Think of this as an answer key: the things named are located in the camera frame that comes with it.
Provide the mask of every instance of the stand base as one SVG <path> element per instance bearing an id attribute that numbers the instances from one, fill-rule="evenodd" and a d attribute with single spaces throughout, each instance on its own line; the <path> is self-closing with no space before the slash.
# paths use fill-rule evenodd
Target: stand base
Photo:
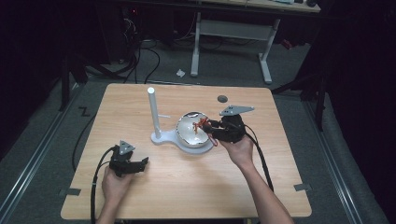
<path id="1" fill-rule="evenodd" d="M 152 133 L 151 141 L 155 145 L 160 145 L 163 143 L 172 143 L 175 144 L 177 147 L 179 147 L 181 150 L 188 152 L 190 154 L 203 154 L 213 147 L 213 144 L 210 141 L 208 141 L 206 144 L 204 144 L 201 147 L 185 147 L 178 141 L 176 129 L 165 132 L 161 131 L 160 138 L 157 138 L 155 136 L 155 133 Z"/>

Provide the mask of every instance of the right hand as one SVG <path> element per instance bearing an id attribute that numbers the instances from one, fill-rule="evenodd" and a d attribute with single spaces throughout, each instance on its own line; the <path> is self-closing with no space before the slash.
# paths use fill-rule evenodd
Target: right hand
<path id="1" fill-rule="evenodd" d="M 253 164 L 253 142 L 246 135 L 237 143 L 220 143 L 227 149 L 231 161 L 239 168 Z"/>

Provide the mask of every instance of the desk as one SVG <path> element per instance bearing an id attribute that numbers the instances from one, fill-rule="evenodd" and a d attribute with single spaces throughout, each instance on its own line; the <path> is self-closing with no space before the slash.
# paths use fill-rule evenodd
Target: desk
<path id="1" fill-rule="evenodd" d="M 200 155 L 188 154 L 173 144 L 153 145 L 153 125 L 147 89 L 156 91 L 163 131 L 175 129 L 185 113 L 200 111 L 211 119 L 228 105 L 253 105 L 242 114 L 246 125 L 258 136 L 275 193 L 293 217 L 307 217 L 311 207 L 306 193 L 296 191 L 302 183 L 271 92 L 264 88 L 127 85 L 110 84 L 105 92 L 90 136 L 84 148 L 72 189 L 62 209 L 65 219 L 89 219 L 91 185 L 96 165 L 104 152 L 124 140 L 136 147 L 132 161 L 149 157 L 144 173 L 138 173 L 123 201 L 118 218 L 241 218 L 256 217 L 248 185 L 231 162 L 226 149 L 213 147 Z M 218 102 L 226 95 L 227 104 Z M 253 159 L 265 179 L 260 157 Z M 102 182 L 104 169 L 97 183 Z M 97 186 L 96 215 L 104 203 L 101 185 Z"/>
<path id="2" fill-rule="evenodd" d="M 319 13 L 318 5 L 309 7 L 305 1 L 302 4 L 282 4 L 268 0 L 202 0 L 199 1 L 216 4 L 236 5 L 242 7 L 263 7 L 278 10 L 289 10 L 298 12 L 314 12 Z M 262 67 L 262 75 L 266 84 L 271 84 L 271 74 L 268 69 L 267 57 L 276 36 L 276 31 L 280 19 L 275 19 L 273 25 L 254 25 L 238 22 L 201 20 L 201 13 L 197 13 L 195 25 L 195 45 L 191 61 L 191 76 L 197 77 L 199 70 L 199 41 L 200 35 L 218 35 L 233 38 L 245 38 L 265 41 L 266 45 L 263 52 L 259 54 L 260 65 Z"/>

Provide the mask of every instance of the hand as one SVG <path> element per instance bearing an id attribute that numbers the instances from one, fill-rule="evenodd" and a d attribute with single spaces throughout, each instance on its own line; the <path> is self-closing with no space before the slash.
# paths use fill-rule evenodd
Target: hand
<path id="1" fill-rule="evenodd" d="M 239 168 L 253 164 L 253 142 L 246 135 L 237 143 L 220 143 L 227 149 L 231 161 Z"/>
<path id="2" fill-rule="evenodd" d="M 118 177 L 116 173 L 107 166 L 102 182 L 102 190 L 105 194 L 106 201 L 114 204 L 120 203 L 123 196 L 128 191 L 133 178 L 134 174 Z"/>

